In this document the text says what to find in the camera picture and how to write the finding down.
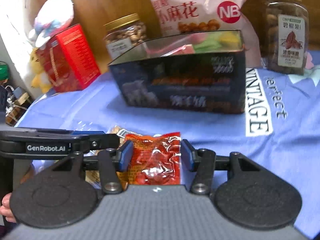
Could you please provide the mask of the person's left hand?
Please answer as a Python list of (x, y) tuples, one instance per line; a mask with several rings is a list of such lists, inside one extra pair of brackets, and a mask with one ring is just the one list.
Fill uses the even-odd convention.
[(8, 193), (3, 197), (1, 201), (1, 215), (4, 216), (7, 222), (16, 223), (16, 219), (10, 208), (10, 197), (11, 193)]

